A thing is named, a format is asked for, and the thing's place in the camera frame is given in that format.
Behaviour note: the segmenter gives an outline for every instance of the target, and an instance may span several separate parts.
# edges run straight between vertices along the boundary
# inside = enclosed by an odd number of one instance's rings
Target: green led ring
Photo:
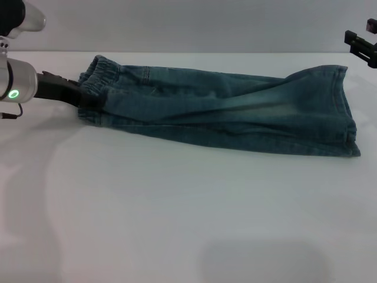
[[[18,90],[12,90],[9,94],[8,94],[8,97],[10,99],[15,99],[16,97],[19,96],[19,91]]]

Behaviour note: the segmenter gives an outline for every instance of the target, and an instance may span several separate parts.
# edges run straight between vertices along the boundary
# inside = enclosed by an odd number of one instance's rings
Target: cable
[[[17,115],[17,118],[21,117],[24,113],[24,109],[22,109],[21,103],[18,103],[18,106],[19,106],[20,113]]]
[[[15,120],[17,119],[18,117],[21,117],[24,113],[24,110],[22,109],[22,106],[20,103],[18,103],[18,107],[19,107],[19,110],[20,110],[20,113],[18,115],[15,115],[15,114],[9,114],[9,113],[0,113],[0,119],[11,119],[11,120]]]

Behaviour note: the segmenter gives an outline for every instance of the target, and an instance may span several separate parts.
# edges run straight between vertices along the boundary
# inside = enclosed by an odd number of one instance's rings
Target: white table
[[[77,79],[94,55],[10,57]],[[350,54],[103,55],[277,77],[347,65],[362,157],[197,147],[85,126],[73,107],[33,99],[0,121],[1,283],[377,281],[377,70]]]

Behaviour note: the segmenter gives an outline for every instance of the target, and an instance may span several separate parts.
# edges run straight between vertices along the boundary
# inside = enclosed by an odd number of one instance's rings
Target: jeans
[[[346,70],[326,65],[272,78],[122,66],[96,56],[78,83],[104,103],[78,115],[96,126],[199,146],[355,157]]]

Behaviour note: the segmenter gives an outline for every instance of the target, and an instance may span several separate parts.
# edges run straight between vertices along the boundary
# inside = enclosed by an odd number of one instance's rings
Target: white background
[[[10,57],[77,79],[94,55]],[[377,282],[375,70],[350,54],[103,55],[277,77],[347,65],[362,157],[209,149],[85,126],[33,99],[0,123],[1,283]]]
[[[350,29],[370,41],[376,0],[30,0],[45,31],[13,50],[339,52]]]

